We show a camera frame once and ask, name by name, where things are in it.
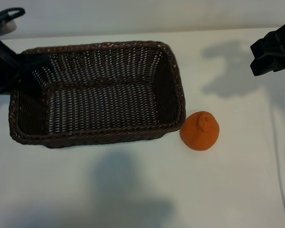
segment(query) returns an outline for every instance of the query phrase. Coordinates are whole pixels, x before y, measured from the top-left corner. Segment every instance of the white surface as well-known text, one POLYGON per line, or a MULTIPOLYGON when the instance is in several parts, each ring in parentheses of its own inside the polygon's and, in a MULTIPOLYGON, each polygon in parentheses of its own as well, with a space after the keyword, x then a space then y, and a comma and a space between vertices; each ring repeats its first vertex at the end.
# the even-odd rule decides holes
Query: white surface
POLYGON ((254 77, 249 67, 249 46, 269 31, 6 40, 17 52, 163 41, 180 66, 187 115, 211 112, 220 136, 204 153, 179 132, 67 149, 21 145, 9 136, 9 98, 0 96, 0 228, 285 228, 272 123, 285 192, 285 71, 254 77))
POLYGON ((0 0, 24 7, 9 38, 280 27, 285 0, 0 0))

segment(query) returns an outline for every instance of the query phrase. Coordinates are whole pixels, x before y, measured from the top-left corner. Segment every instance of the orange object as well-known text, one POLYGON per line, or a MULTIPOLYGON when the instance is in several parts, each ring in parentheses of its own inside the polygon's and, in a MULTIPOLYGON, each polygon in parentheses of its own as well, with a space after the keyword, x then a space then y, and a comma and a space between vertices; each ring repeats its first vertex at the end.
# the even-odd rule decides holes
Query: orange object
POLYGON ((219 125, 211 113, 194 113, 186 119, 180 136, 191 149, 205 151, 217 141, 219 125))

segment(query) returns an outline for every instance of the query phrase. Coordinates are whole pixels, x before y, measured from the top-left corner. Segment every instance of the white wall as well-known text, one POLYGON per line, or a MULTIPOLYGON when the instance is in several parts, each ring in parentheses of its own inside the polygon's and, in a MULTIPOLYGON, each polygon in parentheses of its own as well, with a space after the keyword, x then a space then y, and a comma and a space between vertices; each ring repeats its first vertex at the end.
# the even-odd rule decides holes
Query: white wall
POLYGON ((285 0, 1 0, 24 7, 5 38, 279 27, 285 0))

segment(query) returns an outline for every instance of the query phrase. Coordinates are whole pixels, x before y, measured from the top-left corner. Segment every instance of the wicker basket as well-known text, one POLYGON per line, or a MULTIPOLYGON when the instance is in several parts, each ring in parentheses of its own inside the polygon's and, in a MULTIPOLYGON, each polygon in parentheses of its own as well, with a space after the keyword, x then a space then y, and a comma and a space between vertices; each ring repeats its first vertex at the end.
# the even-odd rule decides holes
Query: wicker basket
POLYGON ((185 120, 181 78, 171 49, 161 42, 40 47, 53 68, 32 72, 37 99, 13 91, 10 135, 49 148, 150 140, 185 120))

